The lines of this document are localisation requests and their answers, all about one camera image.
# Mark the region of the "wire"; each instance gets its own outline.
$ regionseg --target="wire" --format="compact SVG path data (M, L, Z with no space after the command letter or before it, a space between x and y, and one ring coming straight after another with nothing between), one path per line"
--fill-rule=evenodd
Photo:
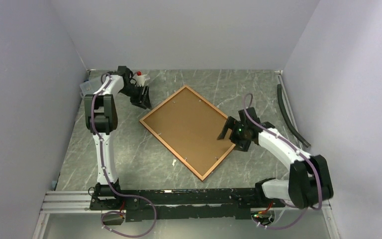
M95 108L95 103L96 103L96 98L97 96L99 96L100 94L102 94L106 88L108 88L108 86L112 83L112 76L109 74L109 73L104 73L100 79L103 79L103 77L106 77L108 76L109 77L109 80L108 82L103 86L103 88L97 92L94 96L93 96L93 99L92 99L92 118L91 118L91 123L92 123L92 129L93 129L93 132L98 136L99 138L99 149L100 149L100 163L101 163L101 168L103 170L103 175L108 183L108 186L109 188L112 190L112 192L118 196L121 196L121 197L125 197L125 198L138 198L138 199L142 199L144 201L146 201L147 203L150 204L150 206L153 208L153 211L154 211L154 220L153 220L153 223L151 225L151 227L144 233L140 234L140 235L127 235L127 234L123 234L123 233L120 233L116 230L113 230L111 228L109 228L108 226L106 226L103 222L103 219L110 215L110 214L117 214L117 215L122 215L121 212L118 212L118 211L109 211L105 214L102 215L101 219L100 219L100 222L101 222L101 225L102 225L102 229L106 229L112 233L115 233L115 234L118 234L120 236L123 236L123 237L127 237L127 238L140 238L142 236L145 236L147 235L155 226L156 224L156 220L157 220L157 211L156 211L156 207L154 206L154 204L148 200L147 198L145 197L142 197L142 196L139 196L139 195L128 195L128 194L121 194L119 192L117 192L114 187L112 186L111 182L110 182L110 179L109 179L109 176L107 174L107 171L106 171L106 167L104 165L104 158L103 158L103 137L99 134L99 132L97 131L96 129L96 125L95 125L95 111L94 111L94 108Z
M282 116L285 120L286 126L289 129L289 131L304 145L304 147L309 148L311 144L304 138L302 135L296 130L295 127L293 127L292 122L289 119L289 116L286 113L286 108L285 104L283 101L283 95L282 95L282 85L278 84L277 88L277 93L278 93L278 105L279 105L279 110L281 110Z
M263 127L262 125L260 125L259 123L255 122L255 120L253 120L253 118L251 118L251 116L248 114L247 112L247 106L245 105L245 101L247 99L247 97L250 96L250 104L248 105L248 107L251 106L251 103L253 102L253 94L251 93L248 93L244 96L244 99L243 99L243 106L244 106L244 112L245 112L245 115L247 116L247 118L253 123L255 124L256 126L258 126L260 129L262 129L263 131L266 131L267 133L273 135L274 137L282 140L284 143L286 143L292 150L294 150L301 158L303 158L307 163L308 165L310 166L310 168L312 169L312 172L314 174L314 178L315 178L315 182L317 184L317 193L318 193L318 207L315 208L315 207L312 207L314 210L320 210L321 209L321 206L322 206L322 201L323 201L323 195L321 193L321 184L320 184L320 177L318 176L318 172L317 170L315 169L314 165L311 163L311 161L305 157L305 155L303 155L299 150L298 148L296 148L288 139L286 139L285 137L282 137L282 136L277 136L274 132L268 130L267 128ZM307 211L307 208L305 208L302 213L299 215L299 217L293 221L291 224L287 225L287 226L284 226L284 227L266 227L267 229L271 229L271 230L282 230L282 229L287 229L287 228L290 228L292 227L293 225L295 225L301 218L302 216L306 213Z
M265 210L263 210L263 211L259 211L258 213L259 214L265 214L271 207L273 206L273 201L271 201L270 203L269 203L269 205L267 206L267 208L265 209Z
M95 190L95 188L94 188L93 186L89 187L89 189L87 190L87 192L89 193L90 197L92 197L92 196L93 196L92 194L90 194L90 189L92 189L92 188L93 188L93 191L94 191L94 190Z

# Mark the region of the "cork board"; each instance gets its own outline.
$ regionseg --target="cork board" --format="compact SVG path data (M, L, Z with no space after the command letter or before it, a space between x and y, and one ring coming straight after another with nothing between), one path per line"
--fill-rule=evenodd
M227 116L185 85L140 122L203 181L233 150L228 131L216 140Z

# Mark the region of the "marble floor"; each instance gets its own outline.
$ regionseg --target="marble floor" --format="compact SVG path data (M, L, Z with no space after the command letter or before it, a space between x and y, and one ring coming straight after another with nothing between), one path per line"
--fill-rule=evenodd
M90 79L105 71L92 71ZM293 143L277 103L277 78L264 70L150 70L150 100L155 107L184 84L189 85L228 116L238 117L242 97L254 94L261 121L269 121ZM129 98L115 99L118 128L114 157L121 189L187 189L253 187L262 179L287 178L286 168L268 151L252 144L248 152L233 151L201 182L171 154L139 120L150 110L132 106ZM92 134L86 128L81 103L62 166L57 190L87 190L96 184L97 159Z

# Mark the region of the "white robotic arm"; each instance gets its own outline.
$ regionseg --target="white robotic arm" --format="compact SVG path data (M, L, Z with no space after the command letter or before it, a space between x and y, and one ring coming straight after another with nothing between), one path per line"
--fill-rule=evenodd
M238 113L241 121L228 117L217 139L223 139L231 129L229 139L236 145L235 150L248 151L254 142L271 152L289 171L289 180L269 178L256 183L259 200L288 200L302 209L333 197L324 157L310 155L284 138L271 123L261 123L254 108Z
M258 135L258 144L272 153L287 168L288 171L290 170L291 164L295 161L304 161L299 153L302 153L306 158L311 157L309 153L302 150L298 153L295 152L288 144L280 140L282 135L277 129L270 128L269 130L275 133L276 137L264 130ZM291 201L288 187L288 180L273 179L263 183L263 192L267 198L279 198Z
M137 76L133 74L125 66L118 67L116 72L108 72L102 76L105 78L102 86L93 94L85 96L86 125L93 133L97 151L97 182L100 185L107 185L102 169L102 157L107 176L110 183L118 181L118 174L115 169L115 161L113 157L113 130L117 127L117 114L114 105L114 99L119 92L130 97L133 105L147 109L151 108L148 86L144 86L146 75L138 72ZM99 135L97 135L91 127L91 111L103 107L104 112L94 112L95 126Z

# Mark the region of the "white wall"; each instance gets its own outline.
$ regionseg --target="white wall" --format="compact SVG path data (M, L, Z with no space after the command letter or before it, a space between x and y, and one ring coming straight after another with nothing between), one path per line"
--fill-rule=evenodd
M284 81L298 129L328 160L342 238L382 238L382 0L321 0Z
M0 0L0 239L31 238L86 71L46 0Z
M89 69L283 69L319 0L52 0Z

